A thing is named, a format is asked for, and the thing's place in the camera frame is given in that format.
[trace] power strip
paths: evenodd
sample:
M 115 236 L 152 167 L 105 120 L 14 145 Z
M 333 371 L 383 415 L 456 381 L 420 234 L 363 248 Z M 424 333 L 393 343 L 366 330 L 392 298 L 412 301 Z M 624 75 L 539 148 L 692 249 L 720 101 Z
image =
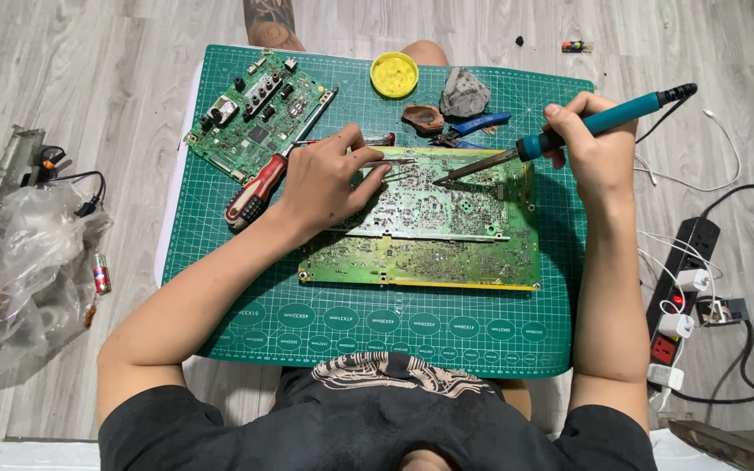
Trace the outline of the power strip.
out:
M 686 219 L 679 225 L 677 231 L 677 240 L 688 242 L 689 245 L 694 247 L 700 255 L 707 261 L 711 260 L 711 255 L 715 251 L 715 243 L 717 237 L 720 235 L 720 228 L 708 219 L 703 218 L 691 218 Z M 682 246 L 680 243 L 675 243 L 676 246 Z M 697 257 L 689 255 L 680 251 L 678 248 L 672 248 L 668 253 L 668 260 L 665 262 L 665 268 L 667 268 L 672 275 L 676 276 L 683 270 L 693 270 L 697 268 L 706 268 Z M 674 284 L 674 280 L 665 271 L 659 276 L 659 281 L 656 283 L 654 290 L 654 296 L 650 298 L 650 305 L 645 312 L 645 317 L 648 320 L 648 332 L 650 333 L 650 362 L 657 365 L 672 365 L 674 358 L 679 347 L 679 339 L 668 337 L 657 330 L 659 325 L 659 318 L 662 317 L 663 312 L 659 307 L 659 303 L 664 300 L 671 301 L 680 307 L 680 314 L 691 315 L 691 311 L 694 307 L 695 300 L 697 298 L 697 292 L 685 292 L 685 305 L 679 306 L 675 297 L 679 295 L 679 291 Z

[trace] plastic bag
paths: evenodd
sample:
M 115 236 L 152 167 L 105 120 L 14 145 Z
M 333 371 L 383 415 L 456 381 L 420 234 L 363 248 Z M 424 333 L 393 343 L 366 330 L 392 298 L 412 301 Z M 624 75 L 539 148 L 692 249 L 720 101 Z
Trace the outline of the plastic bag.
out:
M 46 355 L 86 330 L 96 302 L 92 255 L 112 221 L 83 204 L 71 184 L 25 187 L 0 209 L 0 374 Z

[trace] hand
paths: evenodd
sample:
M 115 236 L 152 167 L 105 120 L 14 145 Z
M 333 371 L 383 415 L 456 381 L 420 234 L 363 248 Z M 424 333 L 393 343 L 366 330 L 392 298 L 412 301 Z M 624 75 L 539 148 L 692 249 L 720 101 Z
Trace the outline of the hand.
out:
M 348 147 L 350 154 L 345 153 Z M 318 143 L 295 149 L 290 154 L 284 193 L 270 211 L 288 225 L 293 224 L 299 245 L 303 244 L 365 207 L 391 165 L 372 168 L 355 189 L 351 189 L 351 177 L 366 163 L 382 158 L 382 152 L 365 146 L 360 127 L 355 124 L 346 125 Z
M 603 96 L 581 91 L 568 105 L 549 105 L 546 121 L 563 137 L 569 148 L 569 164 L 578 182 L 578 195 L 587 211 L 634 198 L 634 152 L 636 121 L 601 133 L 586 129 L 581 118 L 603 112 L 617 103 Z M 566 163 L 563 149 L 545 154 L 555 168 Z

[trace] cutting mat grid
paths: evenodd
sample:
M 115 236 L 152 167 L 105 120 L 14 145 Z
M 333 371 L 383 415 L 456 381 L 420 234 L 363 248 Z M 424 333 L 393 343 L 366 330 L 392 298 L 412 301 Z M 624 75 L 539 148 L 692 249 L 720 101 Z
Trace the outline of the cutting mat grid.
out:
M 256 48 L 209 46 L 195 119 L 258 54 Z M 345 123 L 358 123 L 363 133 L 394 131 L 397 146 L 426 147 L 426 140 L 402 123 L 400 116 L 408 103 L 437 105 L 449 68 L 421 67 L 413 93 L 390 100 L 373 90 L 369 60 L 287 54 L 319 83 L 339 87 L 339 95 L 310 138 L 327 136 Z M 465 139 L 489 148 L 509 148 L 517 138 L 537 133 L 545 123 L 545 105 L 566 103 L 578 91 L 592 90 L 592 83 L 586 80 L 490 67 L 468 69 L 492 90 L 487 109 L 513 115 L 494 136 L 478 132 Z M 555 171 L 539 159 L 535 171 L 539 292 L 299 283 L 299 254 L 292 253 L 249 286 L 199 355 L 309 366 L 349 353 L 352 348 L 389 349 L 484 377 L 540 377 L 565 372 L 570 365 L 570 305 L 574 305 L 580 283 L 586 216 L 568 168 Z M 236 182 L 188 151 L 163 283 L 233 237 L 222 211 L 238 189 Z M 278 188 L 273 201 L 280 192 Z M 343 317 L 351 319 L 341 323 L 329 320 L 325 314 L 333 307 L 350 308 L 333 313 L 343 311 Z M 422 334 L 413 332 L 409 321 L 416 314 L 431 314 L 434 318 L 415 319 L 434 325 L 415 329 Z

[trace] grey wood plank flooring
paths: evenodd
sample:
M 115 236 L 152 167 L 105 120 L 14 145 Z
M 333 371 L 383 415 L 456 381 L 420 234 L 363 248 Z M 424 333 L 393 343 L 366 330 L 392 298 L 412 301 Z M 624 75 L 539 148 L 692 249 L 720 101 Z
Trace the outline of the grey wood plank flooring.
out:
M 372 58 L 418 38 L 441 44 L 453 64 L 494 65 L 592 80 L 618 101 L 687 81 L 693 100 L 637 150 L 652 168 L 704 187 L 735 171 L 728 142 L 703 116 L 717 113 L 754 183 L 754 2 L 572 0 L 462 2 L 398 0 L 295 3 L 298 36 L 312 52 Z M 519 48 L 514 38 L 522 35 Z M 562 55 L 560 41 L 592 40 L 592 55 Z M 208 44 L 245 44 L 242 4 L 225 0 L 0 0 L 0 155 L 12 123 L 41 126 L 76 170 L 108 178 L 115 226 L 104 241 L 115 292 L 92 329 L 51 358 L 31 358 L 0 377 L 0 438 L 96 436 L 95 357 L 109 331 L 155 289 L 152 262 L 194 68 Z M 640 128 L 655 123 L 643 118 Z M 637 225 L 673 235 L 725 190 L 703 194 L 637 175 Z M 715 262 L 727 270 L 718 295 L 745 297 L 754 319 L 754 192 L 712 212 L 723 229 Z M 642 240 L 663 260 L 668 248 Z M 644 299 L 655 280 L 643 265 Z M 743 344 L 742 328 L 701 329 L 686 345 L 683 391 L 705 396 Z M 192 358 L 192 391 L 229 423 L 266 413 L 277 367 Z M 754 354 L 749 363 L 754 378 Z M 559 427 L 566 376 L 529 385 L 535 421 Z M 749 395 L 737 374 L 720 397 Z M 669 410 L 703 406 L 672 398 Z M 718 406 L 713 425 L 754 428 L 754 403 Z

